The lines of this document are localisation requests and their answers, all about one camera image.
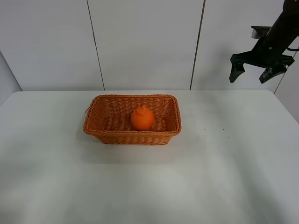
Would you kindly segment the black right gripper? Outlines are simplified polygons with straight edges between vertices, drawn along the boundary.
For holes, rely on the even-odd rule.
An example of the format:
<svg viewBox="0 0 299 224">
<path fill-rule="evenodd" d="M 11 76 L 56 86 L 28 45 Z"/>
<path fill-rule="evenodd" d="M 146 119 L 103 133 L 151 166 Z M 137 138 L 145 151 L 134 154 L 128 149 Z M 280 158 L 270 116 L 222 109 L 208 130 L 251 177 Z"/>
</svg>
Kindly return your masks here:
<svg viewBox="0 0 299 224">
<path fill-rule="evenodd" d="M 292 56 L 283 54 L 286 49 L 287 46 L 283 43 L 273 45 L 263 40 L 258 41 L 251 51 L 233 54 L 230 59 L 232 63 L 229 76 L 230 83 L 234 83 L 236 79 L 245 72 L 244 63 L 266 68 L 259 78 L 261 83 L 265 83 L 278 75 L 284 74 L 287 71 L 286 66 L 290 66 L 294 63 Z"/>
</svg>

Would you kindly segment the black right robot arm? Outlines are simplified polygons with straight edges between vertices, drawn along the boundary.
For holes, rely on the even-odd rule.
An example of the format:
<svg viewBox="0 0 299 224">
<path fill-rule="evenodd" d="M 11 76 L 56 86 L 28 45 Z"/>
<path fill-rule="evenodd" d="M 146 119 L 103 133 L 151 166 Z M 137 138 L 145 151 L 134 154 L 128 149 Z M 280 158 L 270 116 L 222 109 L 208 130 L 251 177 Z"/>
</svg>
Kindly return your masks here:
<svg viewBox="0 0 299 224">
<path fill-rule="evenodd" d="M 263 84 L 283 74 L 294 63 L 292 56 L 284 55 L 291 43 L 299 36 L 299 2 L 285 0 L 283 11 L 273 26 L 252 26 L 258 34 L 258 41 L 252 50 L 233 54 L 230 58 L 232 68 L 229 76 L 231 83 L 245 72 L 244 64 L 264 68 L 259 80 Z"/>
</svg>

